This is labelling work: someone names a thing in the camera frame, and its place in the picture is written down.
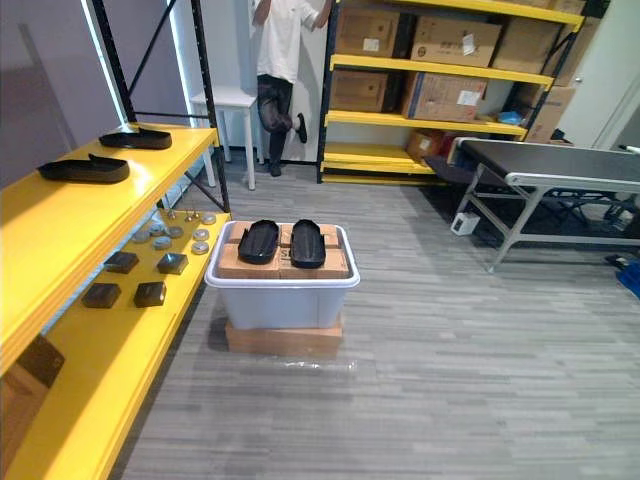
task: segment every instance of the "black pants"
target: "black pants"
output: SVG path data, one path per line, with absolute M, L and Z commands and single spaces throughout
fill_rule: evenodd
M 293 126 L 289 116 L 293 84 L 271 75 L 258 76 L 258 113 L 264 129 L 271 134 L 269 158 L 279 163 L 287 133 Z

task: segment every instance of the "black shoe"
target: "black shoe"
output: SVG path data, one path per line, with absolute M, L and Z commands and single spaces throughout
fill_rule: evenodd
M 269 172 L 271 173 L 272 177 L 279 177 L 280 175 L 282 175 L 282 172 L 280 171 L 280 162 L 272 163 L 269 166 Z
M 298 118 L 300 119 L 300 128 L 297 130 L 298 136 L 302 143 L 307 143 L 307 125 L 304 123 L 304 116 L 299 113 Z

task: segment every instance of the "person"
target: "person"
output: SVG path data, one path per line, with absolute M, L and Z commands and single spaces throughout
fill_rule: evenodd
M 258 113 L 271 134 L 269 170 L 280 176 L 280 160 L 292 128 L 302 143 L 307 142 L 307 128 L 302 113 L 289 115 L 293 84 L 298 77 L 300 32 L 322 28 L 329 20 L 333 0 L 325 0 L 317 11 L 306 0 L 253 0 L 253 24 L 262 27 L 258 54 Z

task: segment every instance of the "small round metal disc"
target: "small round metal disc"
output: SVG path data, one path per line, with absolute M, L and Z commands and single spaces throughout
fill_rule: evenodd
M 193 232 L 193 239 L 199 242 L 203 240 L 207 240 L 209 238 L 209 230 L 205 230 L 204 228 L 199 228 L 195 232 Z
M 165 234 L 164 225 L 160 225 L 159 223 L 154 223 L 149 227 L 149 233 L 152 237 L 160 237 Z
M 153 248 L 156 250 L 166 250 L 171 246 L 171 239 L 169 237 L 158 237 L 153 241 Z
M 171 238 L 180 238 L 182 235 L 184 235 L 184 230 L 182 229 L 182 227 L 169 227 L 167 228 L 167 234 Z
M 138 230 L 133 234 L 132 240 L 133 243 L 145 243 L 149 240 L 151 234 L 147 230 Z
M 212 213 L 205 213 L 200 220 L 203 225 L 213 225 L 216 223 L 216 216 Z
M 195 242 L 191 245 L 191 252 L 196 255 L 204 255 L 209 251 L 209 244 L 207 242 Z

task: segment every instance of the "white plastic bin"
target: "white plastic bin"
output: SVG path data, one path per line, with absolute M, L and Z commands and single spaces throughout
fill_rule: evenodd
M 360 274 L 343 228 L 336 225 L 346 255 L 349 277 L 336 280 L 259 280 L 218 277 L 218 262 L 235 222 L 218 237 L 205 273 L 205 282 L 220 289 L 235 328 L 330 328 L 347 290 L 360 283 Z

